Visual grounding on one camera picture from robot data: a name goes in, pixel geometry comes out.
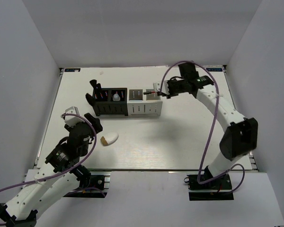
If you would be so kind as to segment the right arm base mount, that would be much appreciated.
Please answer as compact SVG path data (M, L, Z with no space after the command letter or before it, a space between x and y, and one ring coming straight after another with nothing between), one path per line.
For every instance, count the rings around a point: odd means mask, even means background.
M188 186L190 201L232 201L234 200L230 176L226 175L216 182L199 184L197 175L187 175L184 183Z

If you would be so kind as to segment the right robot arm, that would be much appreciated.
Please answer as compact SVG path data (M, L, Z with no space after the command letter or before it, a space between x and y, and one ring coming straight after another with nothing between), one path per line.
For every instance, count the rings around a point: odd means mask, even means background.
M255 118L246 118L221 95L216 79L206 67L202 67L206 75L199 76L196 70L198 63L194 61L180 61L175 65L179 68L179 77L169 80L162 79L160 83L153 86L159 95L167 99L182 93L189 93L213 114L197 182L214 189L221 184L221 177L237 166L237 162L242 157L257 147L258 122ZM219 144L220 152L211 164L203 167L217 122L224 132Z

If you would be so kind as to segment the black brush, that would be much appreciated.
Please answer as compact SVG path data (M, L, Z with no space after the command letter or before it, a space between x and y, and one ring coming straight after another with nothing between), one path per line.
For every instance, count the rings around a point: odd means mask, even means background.
M98 92L97 80L92 79L89 83L93 87L93 92L96 94Z

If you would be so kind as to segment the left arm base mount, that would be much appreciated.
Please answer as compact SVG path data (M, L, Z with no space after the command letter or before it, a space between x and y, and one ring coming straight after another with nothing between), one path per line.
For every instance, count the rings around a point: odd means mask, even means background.
M111 172L92 171L85 187L70 191L65 198L105 198L110 185Z

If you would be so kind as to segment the fan makeup brush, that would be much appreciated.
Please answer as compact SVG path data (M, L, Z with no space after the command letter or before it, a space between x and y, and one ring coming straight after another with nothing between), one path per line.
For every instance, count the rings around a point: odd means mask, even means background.
M102 87L101 87L101 84L100 84L100 83L96 84L96 88L97 88L97 91L96 91L97 99L102 99L102 98L103 98L103 95L102 95Z

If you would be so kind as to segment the small clear bottle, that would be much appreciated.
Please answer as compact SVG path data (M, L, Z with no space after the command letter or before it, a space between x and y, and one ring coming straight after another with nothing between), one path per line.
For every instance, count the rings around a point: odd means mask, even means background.
M113 101L114 101L114 102L119 102L119 101L121 101L121 97L119 96L118 93L113 94Z

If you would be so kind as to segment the red lip gloss tube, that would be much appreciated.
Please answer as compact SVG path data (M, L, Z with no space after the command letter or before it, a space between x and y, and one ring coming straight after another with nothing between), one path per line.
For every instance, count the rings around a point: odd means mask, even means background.
M156 94L159 95L157 91L146 91L143 93L144 95Z

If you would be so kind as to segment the white makeup sponge case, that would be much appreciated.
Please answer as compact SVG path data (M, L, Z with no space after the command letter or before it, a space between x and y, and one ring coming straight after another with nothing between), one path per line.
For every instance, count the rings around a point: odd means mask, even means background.
M115 143L119 138L119 134L117 132L110 132L103 135L100 138L100 142L103 146L110 146Z

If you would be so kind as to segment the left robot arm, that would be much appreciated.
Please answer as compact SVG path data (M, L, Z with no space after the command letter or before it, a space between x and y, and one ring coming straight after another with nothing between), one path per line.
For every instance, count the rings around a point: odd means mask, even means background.
M103 127L89 113L64 113L61 117L69 135L57 143L33 180L19 183L22 190L0 203L0 226L34 227L37 218L64 195L90 188L91 173L82 163L93 152L89 145L96 145Z

